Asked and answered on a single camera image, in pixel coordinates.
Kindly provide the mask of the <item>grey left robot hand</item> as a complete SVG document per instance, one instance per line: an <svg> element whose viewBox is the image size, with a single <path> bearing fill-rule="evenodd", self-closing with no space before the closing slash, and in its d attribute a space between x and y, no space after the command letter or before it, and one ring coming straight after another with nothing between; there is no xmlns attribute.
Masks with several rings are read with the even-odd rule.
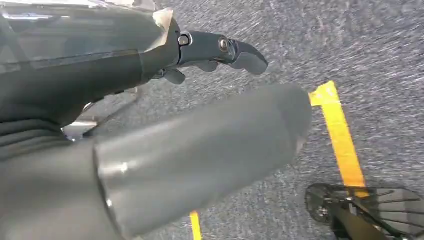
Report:
<svg viewBox="0 0 424 240"><path fill-rule="evenodd" d="M136 240L290 164L312 118L291 84L117 136L63 132L90 103L219 64L268 67L250 44L182 32L151 0L1 1L1 239Z"/></svg>

